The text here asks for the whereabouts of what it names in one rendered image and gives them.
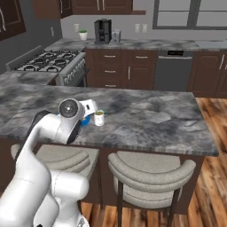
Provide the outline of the grey dishwasher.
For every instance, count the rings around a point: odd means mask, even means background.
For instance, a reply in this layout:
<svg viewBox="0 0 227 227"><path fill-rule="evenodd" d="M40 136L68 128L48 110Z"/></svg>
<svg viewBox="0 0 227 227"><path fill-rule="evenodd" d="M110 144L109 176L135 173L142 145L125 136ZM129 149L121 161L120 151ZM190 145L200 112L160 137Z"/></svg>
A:
<svg viewBox="0 0 227 227"><path fill-rule="evenodd" d="M192 69L191 51L158 51L155 90L187 91Z"/></svg>

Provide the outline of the green plant in white pot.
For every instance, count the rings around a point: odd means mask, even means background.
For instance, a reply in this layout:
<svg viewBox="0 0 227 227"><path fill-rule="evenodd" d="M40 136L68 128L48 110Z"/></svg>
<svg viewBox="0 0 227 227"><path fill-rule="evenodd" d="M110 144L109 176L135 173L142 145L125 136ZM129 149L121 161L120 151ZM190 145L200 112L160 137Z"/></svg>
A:
<svg viewBox="0 0 227 227"><path fill-rule="evenodd" d="M82 41L86 41L88 39L88 31L86 29L80 29L79 36Z"/></svg>

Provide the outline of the dark brown wall cupboard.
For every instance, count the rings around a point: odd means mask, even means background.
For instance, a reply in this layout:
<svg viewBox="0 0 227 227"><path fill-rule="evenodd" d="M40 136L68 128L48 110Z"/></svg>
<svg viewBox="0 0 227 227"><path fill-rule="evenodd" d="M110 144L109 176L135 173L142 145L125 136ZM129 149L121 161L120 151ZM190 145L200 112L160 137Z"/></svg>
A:
<svg viewBox="0 0 227 227"><path fill-rule="evenodd" d="M0 0L0 41L25 32L20 0Z"/></svg>

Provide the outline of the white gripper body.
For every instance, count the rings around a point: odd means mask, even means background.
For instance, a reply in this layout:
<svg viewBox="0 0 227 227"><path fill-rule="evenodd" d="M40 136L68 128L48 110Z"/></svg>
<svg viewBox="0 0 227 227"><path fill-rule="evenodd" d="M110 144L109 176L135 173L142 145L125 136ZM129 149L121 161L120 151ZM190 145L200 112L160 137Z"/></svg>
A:
<svg viewBox="0 0 227 227"><path fill-rule="evenodd" d="M98 110L98 106L94 100L88 99L84 101L84 109L86 115L91 115Z"/></svg>

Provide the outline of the silver gas stove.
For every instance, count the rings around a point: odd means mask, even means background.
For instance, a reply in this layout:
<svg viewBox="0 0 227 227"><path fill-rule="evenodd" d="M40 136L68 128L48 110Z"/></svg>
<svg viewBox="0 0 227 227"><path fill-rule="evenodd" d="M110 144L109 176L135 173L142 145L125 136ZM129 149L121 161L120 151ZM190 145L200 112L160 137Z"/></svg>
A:
<svg viewBox="0 0 227 227"><path fill-rule="evenodd" d="M57 73L55 79L58 86L85 87L86 74L84 51L45 51L42 46L23 54L8 62L8 71L24 71L35 73Z"/></svg>

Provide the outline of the grey framed window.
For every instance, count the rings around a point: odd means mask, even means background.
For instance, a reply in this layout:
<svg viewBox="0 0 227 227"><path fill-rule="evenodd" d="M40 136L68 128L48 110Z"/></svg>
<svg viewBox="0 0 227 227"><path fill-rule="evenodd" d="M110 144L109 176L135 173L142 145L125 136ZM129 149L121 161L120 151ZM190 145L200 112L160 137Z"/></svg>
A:
<svg viewBox="0 0 227 227"><path fill-rule="evenodd" d="M227 30L227 0L154 0L153 29Z"/></svg>

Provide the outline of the grey upholstered bar stool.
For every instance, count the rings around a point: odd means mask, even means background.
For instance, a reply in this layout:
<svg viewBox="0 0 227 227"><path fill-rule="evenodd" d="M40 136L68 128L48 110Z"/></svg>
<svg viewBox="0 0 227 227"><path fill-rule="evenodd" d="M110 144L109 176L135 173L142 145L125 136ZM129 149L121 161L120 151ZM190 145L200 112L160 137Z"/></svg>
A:
<svg viewBox="0 0 227 227"><path fill-rule="evenodd" d="M118 151L108 155L117 193L118 227L121 227L122 202L145 209L169 212L171 227L176 203L191 179L196 163L178 156Z"/></svg>
<svg viewBox="0 0 227 227"><path fill-rule="evenodd" d="M50 170L73 172L91 180L98 155L98 149L42 145L35 156Z"/></svg>

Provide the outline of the black coffee machine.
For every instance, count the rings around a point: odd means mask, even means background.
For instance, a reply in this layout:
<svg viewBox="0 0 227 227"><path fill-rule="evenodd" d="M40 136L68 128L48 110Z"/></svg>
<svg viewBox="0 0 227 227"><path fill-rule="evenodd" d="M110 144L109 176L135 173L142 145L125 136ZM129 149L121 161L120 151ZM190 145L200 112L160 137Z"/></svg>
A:
<svg viewBox="0 0 227 227"><path fill-rule="evenodd" d="M108 44L112 40L112 21L108 19L94 22L96 43Z"/></svg>

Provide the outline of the white mug with coffee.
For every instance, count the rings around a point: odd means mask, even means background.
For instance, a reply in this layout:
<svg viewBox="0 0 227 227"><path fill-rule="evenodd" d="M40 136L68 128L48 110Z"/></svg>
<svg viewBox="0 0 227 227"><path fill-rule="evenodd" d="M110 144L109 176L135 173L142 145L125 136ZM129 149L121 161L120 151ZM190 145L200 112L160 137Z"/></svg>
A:
<svg viewBox="0 0 227 227"><path fill-rule="evenodd" d="M96 126L103 126L105 123L105 113L103 110L97 110L94 113L94 122Z"/></svg>

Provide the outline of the dark brown wall cupboards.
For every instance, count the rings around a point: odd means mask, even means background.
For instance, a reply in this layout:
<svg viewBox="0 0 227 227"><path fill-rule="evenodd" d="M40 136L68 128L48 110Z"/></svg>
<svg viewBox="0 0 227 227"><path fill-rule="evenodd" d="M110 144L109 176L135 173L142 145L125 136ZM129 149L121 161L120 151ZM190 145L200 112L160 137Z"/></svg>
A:
<svg viewBox="0 0 227 227"><path fill-rule="evenodd" d="M134 10L133 0L32 0L35 17L61 20L71 15L145 15Z"/></svg>

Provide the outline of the dark brown base cupboards with drawers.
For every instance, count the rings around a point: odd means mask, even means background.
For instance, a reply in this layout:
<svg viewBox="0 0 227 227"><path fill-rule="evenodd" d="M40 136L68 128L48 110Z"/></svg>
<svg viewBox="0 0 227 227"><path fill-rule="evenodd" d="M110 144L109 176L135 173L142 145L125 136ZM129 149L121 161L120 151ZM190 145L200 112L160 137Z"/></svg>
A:
<svg viewBox="0 0 227 227"><path fill-rule="evenodd" d="M156 51L86 48L85 53L89 87L153 89Z"/></svg>

